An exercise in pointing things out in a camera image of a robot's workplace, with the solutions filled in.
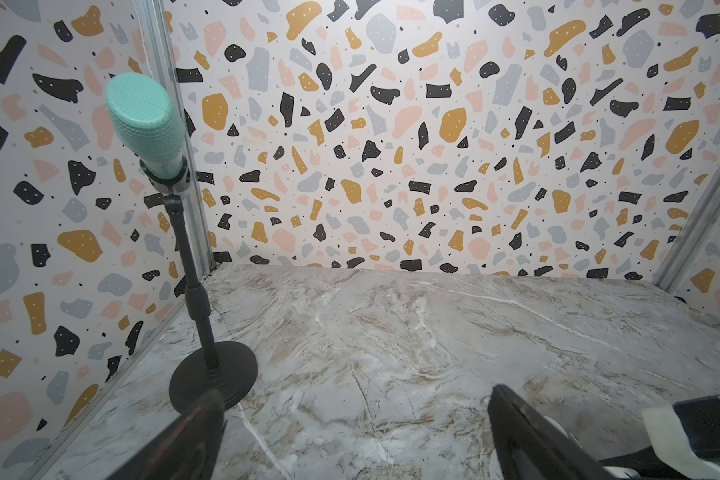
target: mint green microphone cover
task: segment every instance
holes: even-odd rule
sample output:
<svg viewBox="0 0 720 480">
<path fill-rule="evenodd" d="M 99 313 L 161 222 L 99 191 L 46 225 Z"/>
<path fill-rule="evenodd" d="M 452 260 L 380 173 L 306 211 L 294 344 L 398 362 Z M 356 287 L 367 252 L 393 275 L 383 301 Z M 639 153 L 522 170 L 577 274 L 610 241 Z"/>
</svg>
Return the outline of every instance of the mint green microphone cover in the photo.
<svg viewBox="0 0 720 480">
<path fill-rule="evenodd" d="M 184 130 L 163 86 L 144 74 L 119 74 L 106 86 L 106 109 L 117 137 L 158 178 L 181 172 Z"/>
</svg>

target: black microphone stand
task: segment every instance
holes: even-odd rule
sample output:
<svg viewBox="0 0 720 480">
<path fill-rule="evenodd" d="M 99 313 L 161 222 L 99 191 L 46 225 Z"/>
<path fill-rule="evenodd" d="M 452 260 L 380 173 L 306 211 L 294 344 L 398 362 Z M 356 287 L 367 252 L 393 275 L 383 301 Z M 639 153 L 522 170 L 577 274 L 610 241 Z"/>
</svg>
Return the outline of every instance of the black microphone stand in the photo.
<svg viewBox="0 0 720 480">
<path fill-rule="evenodd" d="M 143 161 L 140 160 L 139 163 L 155 189 L 163 194 L 163 204 L 176 235 L 186 275 L 186 310 L 197 326 L 201 344 L 201 348 L 189 354 L 173 372 L 168 388 L 171 405 L 179 413 L 184 413 L 203 393 L 217 390 L 224 401 L 224 409 L 231 408 L 253 387 L 259 374 L 259 366 L 256 355 L 242 343 L 216 342 L 213 339 L 209 321 L 211 304 L 205 287 L 197 278 L 190 239 L 184 223 L 184 205 L 178 195 L 190 187 L 186 158 L 182 159 L 181 172 L 170 180 L 156 177 Z"/>
</svg>

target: marble countertop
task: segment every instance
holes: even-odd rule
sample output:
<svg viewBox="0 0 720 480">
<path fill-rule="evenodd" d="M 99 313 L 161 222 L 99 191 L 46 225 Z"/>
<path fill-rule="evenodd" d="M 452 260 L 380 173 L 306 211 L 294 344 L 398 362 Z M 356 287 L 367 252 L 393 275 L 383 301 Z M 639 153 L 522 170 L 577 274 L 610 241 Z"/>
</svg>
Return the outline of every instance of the marble countertop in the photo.
<svg viewBox="0 0 720 480">
<path fill-rule="evenodd" d="M 223 264 L 206 288 L 216 339 L 259 360 L 214 478 L 498 478 L 497 383 L 595 458 L 648 445 L 642 408 L 720 393 L 720 326 L 648 283 Z M 184 312 L 44 479 L 144 446 L 199 346 Z"/>
</svg>

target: black circular base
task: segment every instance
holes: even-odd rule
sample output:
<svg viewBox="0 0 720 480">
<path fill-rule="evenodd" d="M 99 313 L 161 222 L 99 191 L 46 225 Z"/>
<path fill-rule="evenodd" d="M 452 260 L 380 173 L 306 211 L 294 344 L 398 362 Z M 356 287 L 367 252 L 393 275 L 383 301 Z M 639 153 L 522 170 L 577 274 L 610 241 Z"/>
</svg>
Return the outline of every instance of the black circular base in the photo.
<svg viewBox="0 0 720 480">
<path fill-rule="evenodd" d="M 259 374 L 256 355 L 240 342 L 216 342 L 219 368 L 208 370 L 202 349 L 195 350 L 173 372 L 168 387 L 171 405 L 184 413 L 208 390 L 215 389 L 224 399 L 224 409 L 245 397 Z"/>
</svg>

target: gray marble surface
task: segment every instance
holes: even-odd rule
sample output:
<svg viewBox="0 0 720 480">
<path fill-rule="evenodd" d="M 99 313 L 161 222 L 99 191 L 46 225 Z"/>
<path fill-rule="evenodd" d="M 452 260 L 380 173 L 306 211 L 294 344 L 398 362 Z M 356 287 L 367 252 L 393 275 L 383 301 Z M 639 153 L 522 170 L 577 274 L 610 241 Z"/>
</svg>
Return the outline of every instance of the gray marble surface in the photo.
<svg viewBox="0 0 720 480">
<path fill-rule="evenodd" d="M 498 478 L 497 383 L 595 458 L 647 446 L 642 408 L 720 393 L 720 326 L 648 283 L 224 264 L 206 287 L 216 338 L 259 360 L 214 478 Z M 145 445 L 198 347 L 183 313 L 44 478 Z"/>
</svg>

